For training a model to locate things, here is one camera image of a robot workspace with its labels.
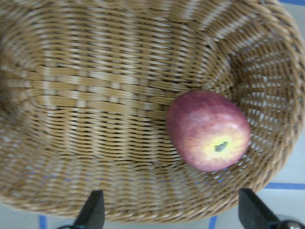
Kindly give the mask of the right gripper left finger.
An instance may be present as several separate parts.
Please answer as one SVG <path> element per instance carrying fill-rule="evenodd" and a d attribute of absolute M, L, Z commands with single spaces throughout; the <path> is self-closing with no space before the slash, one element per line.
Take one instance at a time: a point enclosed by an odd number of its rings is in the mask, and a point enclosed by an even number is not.
<path fill-rule="evenodd" d="M 74 229 L 102 229 L 105 223 L 102 190 L 92 191 L 73 223 Z"/>

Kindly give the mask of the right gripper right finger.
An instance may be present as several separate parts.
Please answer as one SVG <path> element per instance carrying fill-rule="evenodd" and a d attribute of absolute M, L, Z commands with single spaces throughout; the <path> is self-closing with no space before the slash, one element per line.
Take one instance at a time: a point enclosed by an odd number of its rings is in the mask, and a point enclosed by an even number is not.
<path fill-rule="evenodd" d="M 238 218 L 244 229 L 275 229 L 279 218 L 250 189 L 239 190 Z"/>

